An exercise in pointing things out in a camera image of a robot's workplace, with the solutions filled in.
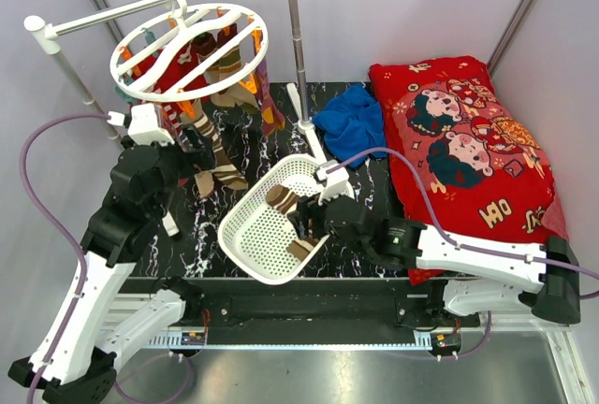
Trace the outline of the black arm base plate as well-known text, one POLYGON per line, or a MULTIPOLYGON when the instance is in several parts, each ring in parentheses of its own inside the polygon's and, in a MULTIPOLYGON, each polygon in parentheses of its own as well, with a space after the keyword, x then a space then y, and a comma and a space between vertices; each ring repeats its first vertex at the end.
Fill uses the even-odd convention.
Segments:
POLYGON ((416 341, 417 329, 479 329, 477 316, 437 309, 444 281, 300 278, 267 285, 242 278, 196 279, 210 314, 210 345, 315 349, 383 347, 416 341))

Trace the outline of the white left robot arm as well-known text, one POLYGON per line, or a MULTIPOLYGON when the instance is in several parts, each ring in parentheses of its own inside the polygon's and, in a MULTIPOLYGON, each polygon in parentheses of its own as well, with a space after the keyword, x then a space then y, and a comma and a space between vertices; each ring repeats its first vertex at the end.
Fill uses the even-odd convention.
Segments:
POLYGON ((183 131, 191 143, 187 150, 157 136, 148 143, 129 138, 110 172, 101 207, 76 241, 41 203, 28 178, 29 150, 48 129, 48 124, 39 127, 24 142, 20 175, 32 202, 74 248, 78 266, 48 334, 33 354, 12 363, 8 376, 27 388, 28 402, 40 391, 47 403, 99 403, 122 367, 156 333, 206 319, 201 289, 173 276, 110 334, 101 333, 114 298, 166 217, 174 190, 181 180, 214 167, 215 156, 210 141, 193 127, 183 131))

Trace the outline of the red white santa sock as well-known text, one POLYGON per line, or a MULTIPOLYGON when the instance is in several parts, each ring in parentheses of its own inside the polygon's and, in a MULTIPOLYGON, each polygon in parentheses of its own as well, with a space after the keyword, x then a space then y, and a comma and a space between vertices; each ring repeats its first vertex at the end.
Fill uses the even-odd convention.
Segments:
MULTIPOLYGON (((149 55, 138 64, 141 74, 145 74, 155 63, 157 57, 149 55)), ((199 65, 197 53, 191 42, 183 46, 177 55, 170 61, 168 68, 165 70, 162 77, 153 85, 151 91, 153 93, 163 93, 177 83, 181 78, 185 77, 189 72, 194 70, 199 65)), ((183 87, 184 91, 194 91, 208 86, 208 82, 203 75, 199 75, 193 79, 187 86, 183 87)))

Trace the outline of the brown white striped sock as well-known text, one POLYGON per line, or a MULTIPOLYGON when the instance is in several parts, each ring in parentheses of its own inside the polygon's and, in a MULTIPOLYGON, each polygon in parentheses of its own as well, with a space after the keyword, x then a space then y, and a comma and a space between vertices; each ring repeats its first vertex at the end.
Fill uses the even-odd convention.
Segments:
POLYGON ((282 184, 274 185, 266 194, 267 204, 285 216, 296 232, 296 238, 286 250, 299 261, 304 261, 319 243, 319 239, 314 238, 312 222, 300 217, 300 200, 299 195, 282 184))

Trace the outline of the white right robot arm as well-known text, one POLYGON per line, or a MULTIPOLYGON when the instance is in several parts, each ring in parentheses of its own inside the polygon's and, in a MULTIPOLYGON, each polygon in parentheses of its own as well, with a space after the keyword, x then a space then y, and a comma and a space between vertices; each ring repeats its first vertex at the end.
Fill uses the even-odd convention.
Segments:
POLYGON ((559 325, 581 320, 578 262, 563 238, 507 243, 454 235, 402 217, 380 218, 346 195, 326 201, 294 197, 279 210, 297 234, 292 253, 332 236, 387 270, 468 275, 466 281, 447 281, 425 302, 426 317, 434 325, 480 311, 529 310, 559 325))

